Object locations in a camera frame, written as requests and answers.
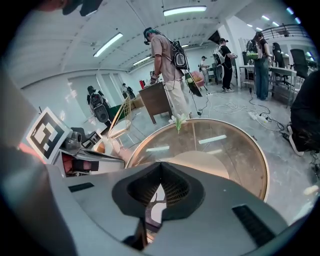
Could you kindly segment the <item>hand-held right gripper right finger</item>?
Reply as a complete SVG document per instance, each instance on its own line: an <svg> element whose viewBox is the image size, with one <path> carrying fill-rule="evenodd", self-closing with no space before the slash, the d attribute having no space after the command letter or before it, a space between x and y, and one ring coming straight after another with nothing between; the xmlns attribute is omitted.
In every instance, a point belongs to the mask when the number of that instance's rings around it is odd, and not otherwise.
<svg viewBox="0 0 320 256"><path fill-rule="evenodd" d="M229 179L162 163L170 184L188 193L162 212L162 225L146 247L150 256L240 256L257 250L287 228L271 206Z"/></svg>

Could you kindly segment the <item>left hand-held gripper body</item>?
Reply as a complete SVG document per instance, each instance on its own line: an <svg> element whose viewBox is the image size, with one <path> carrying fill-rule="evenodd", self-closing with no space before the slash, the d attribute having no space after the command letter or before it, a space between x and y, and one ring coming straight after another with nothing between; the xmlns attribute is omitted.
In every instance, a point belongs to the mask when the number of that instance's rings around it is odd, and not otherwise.
<svg viewBox="0 0 320 256"><path fill-rule="evenodd" d="M36 155L48 165L55 165L63 177L96 175L99 159L90 150L100 136L85 135L83 128L70 128L46 107L31 126L26 140Z"/></svg>

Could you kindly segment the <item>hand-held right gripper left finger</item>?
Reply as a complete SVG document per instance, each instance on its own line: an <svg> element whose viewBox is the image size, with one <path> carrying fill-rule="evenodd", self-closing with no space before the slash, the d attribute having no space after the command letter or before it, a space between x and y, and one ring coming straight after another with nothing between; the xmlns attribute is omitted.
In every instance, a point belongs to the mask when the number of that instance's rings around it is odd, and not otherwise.
<svg viewBox="0 0 320 256"><path fill-rule="evenodd" d="M159 163L97 175L63 178L55 165L46 165L55 205L68 229L68 244L76 256L161 256L156 242L142 250L128 245L144 232L145 206L127 192L113 192L125 179L135 180L160 166Z"/></svg>

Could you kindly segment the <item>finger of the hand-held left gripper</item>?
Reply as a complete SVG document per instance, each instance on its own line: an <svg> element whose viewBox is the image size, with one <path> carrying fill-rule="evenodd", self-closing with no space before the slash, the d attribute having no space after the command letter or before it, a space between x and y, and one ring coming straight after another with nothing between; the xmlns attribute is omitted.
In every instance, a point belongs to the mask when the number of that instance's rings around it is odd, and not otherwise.
<svg viewBox="0 0 320 256"><path fill-rule="evenodd" d="M92 150L80 150L74 157L85 161L99 161L118 164L120 168L125 167L125 161L123 159Z"/></svg>

